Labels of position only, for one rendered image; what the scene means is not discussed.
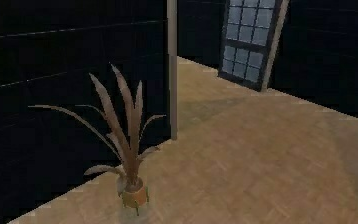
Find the brown houseplant in orange pot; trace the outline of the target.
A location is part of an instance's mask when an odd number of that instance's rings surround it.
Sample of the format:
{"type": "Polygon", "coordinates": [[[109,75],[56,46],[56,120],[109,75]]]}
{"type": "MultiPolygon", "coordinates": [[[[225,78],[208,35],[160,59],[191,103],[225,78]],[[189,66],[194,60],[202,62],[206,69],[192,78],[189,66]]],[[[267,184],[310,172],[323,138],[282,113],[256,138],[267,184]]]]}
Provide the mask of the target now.
{"type": "Polygon", "coordinates": [[[118,88],[123,98],[127,119],[127,133],[124,133],[120,125],[107,89],[93,74],[89,74],[89,76],[103,109],[87,104],[81,104],[81,107],[92,108],[103,117],[111,130],[106,136],[103,136],[87,120],[67,108],[54,105],[31,105],[31,108],[50,109],[72,116],[102,140],[120,160],[121,167],[100,164],[88,168],[84,174],[93,175],[105,172],[117,174],[119,176],[116,182],[117,193],[122,200],[123,206],[134,209],[136,214],[139,215],[140,207],[150,201],[149,188],[139,176],[139,168],[148,155],[159,150],[158,146],[151,146],[140,153],[140,141],[146,127],[152,121],[163,118],[164,114],[152,115],[144,125],[141,125],[144,105],[142,82],[138,83],[136,98],[133,98],[123,74],[113,64],[111,64],[111,69],[116,76],[118,88]]]}

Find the dark framed glass-pane door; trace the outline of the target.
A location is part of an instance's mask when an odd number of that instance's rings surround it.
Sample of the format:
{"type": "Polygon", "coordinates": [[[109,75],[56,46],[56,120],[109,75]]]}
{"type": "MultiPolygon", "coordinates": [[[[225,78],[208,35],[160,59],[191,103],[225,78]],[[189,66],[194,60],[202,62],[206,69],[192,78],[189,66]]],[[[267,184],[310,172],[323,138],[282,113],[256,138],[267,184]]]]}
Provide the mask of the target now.
{"type": "Polygon", "coordinates": [[[227,0],[218,76],[265,91],[290,0],[227,0]]]}

